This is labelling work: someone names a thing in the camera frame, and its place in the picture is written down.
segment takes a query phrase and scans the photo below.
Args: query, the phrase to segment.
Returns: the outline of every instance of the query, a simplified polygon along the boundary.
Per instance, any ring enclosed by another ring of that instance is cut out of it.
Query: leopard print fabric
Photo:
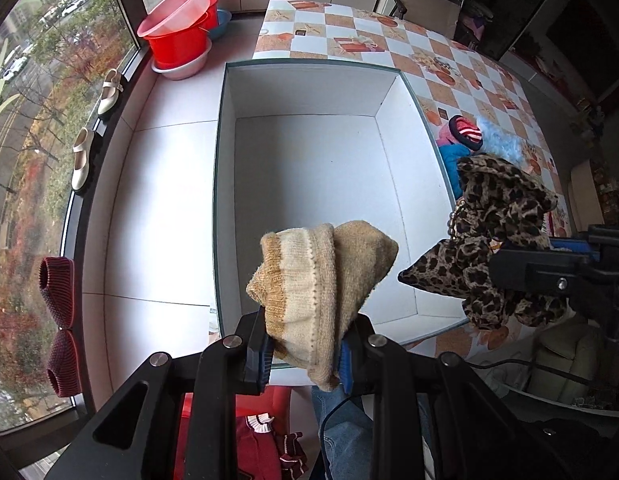
[[[452,237],[439,241],[398,274],[407,285],[462,298],[463,310],[480,329],[493,330],[510,316],[542,326],[565,312],[564,299],[496,288],[489,278],[490,240],[548,250],[544,214],[557,196],[517,167],[493,155],[459,158],[462,205],[452,215]]]

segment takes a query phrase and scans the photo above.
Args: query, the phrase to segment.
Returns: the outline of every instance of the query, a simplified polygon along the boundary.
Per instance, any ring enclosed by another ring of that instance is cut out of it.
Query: checkered tablecloth
[[[344,59],[398,68],[434,136],[445,121],[480,115],[526,141],[533,174],[558,194],[551,227],[569,236],[567,206],[545,137],[515,76],[494,61],[414,23],[333,4],[270,0],[254,59]]]

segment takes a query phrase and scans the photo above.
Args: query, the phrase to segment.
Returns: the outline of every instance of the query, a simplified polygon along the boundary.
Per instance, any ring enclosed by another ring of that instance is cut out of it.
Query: metal screw
[[[243,344],[243,338],[240,335],[228,335],[223,339],[223,346],[225,348],[237,348]]]
[[[387,338],[381,334],[372,334],[367,338],[367,342],[374,348],[381,348],[387,344]]]
[[[149,364],[152,366],[162,366],[167,362],[169,356],[164,352],[156,352],[149,357]]]
[[[441,362],[445,366],[454,367],[461,364],[461,357],[458,354],[454,354],[454,352],[443,352],[441,355]]]

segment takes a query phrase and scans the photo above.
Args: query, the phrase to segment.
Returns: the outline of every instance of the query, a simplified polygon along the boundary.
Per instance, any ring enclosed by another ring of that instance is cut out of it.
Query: maroon slipper
[[[78,376],[78,352],[69,330],[59,330],[49,351],[47,377],[59,397],[71,397],[83,391]]]
[[[38,285],[56,324],[71,328],[74,323],[74,263],[64,256],[48,256],[40,263]]]

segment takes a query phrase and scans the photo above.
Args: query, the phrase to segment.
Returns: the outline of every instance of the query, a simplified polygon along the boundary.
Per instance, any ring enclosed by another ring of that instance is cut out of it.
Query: hat
[[[458,142],[473,152],[477,152],[483,146],[483,134],[480,129],[463,116],[454,115],[449,120],[449,131]]]
[[[373,287],[394,264],[398,244],[364,221],[289,229],[260,240],[263,263],[247,294],[265,307],[275,355],[322,390],[338,379],[340,344]]]

